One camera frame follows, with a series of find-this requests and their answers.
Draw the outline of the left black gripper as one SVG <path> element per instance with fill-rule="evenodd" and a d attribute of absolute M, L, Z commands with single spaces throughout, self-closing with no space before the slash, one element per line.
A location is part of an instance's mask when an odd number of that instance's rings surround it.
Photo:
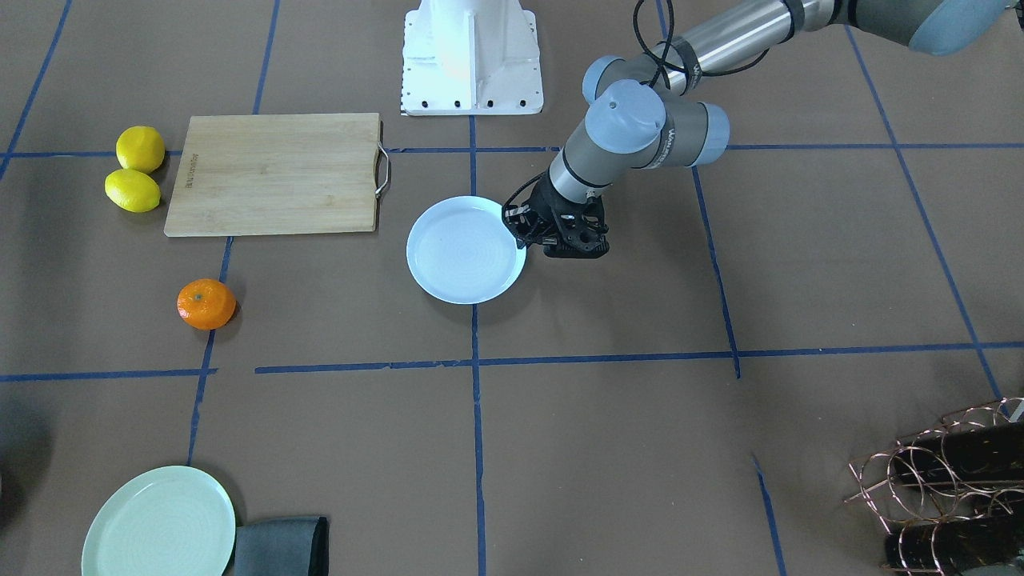
<path fill-rule="evenodd" d="M 502 224 L 517 246 L 541 246 L 548 258 L 602 258 L 610 251 L 603 199 L 567 200 L 551 178 L 532 178 L 502 204 Z"/>

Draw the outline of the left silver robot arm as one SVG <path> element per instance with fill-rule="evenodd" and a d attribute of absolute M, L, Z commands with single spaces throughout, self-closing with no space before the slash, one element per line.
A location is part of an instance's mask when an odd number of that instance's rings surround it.
<path fill-rule="evenodd" d="M 745 1 L 683 35 L 640 42 L 635 58 L 603 56 L 582 80 L 588 108 L 566 145 L 501 208 L 518 250 L 548 258 L 608 252 L 602 195 L 630 169 L 713 163 L 730 138 L 727 113 L 686 95 L 702 81 L 756 66 L 776 45 L 852 26 L 919 54 L 954 54 L 998 20 L 1005 1 Z"/>

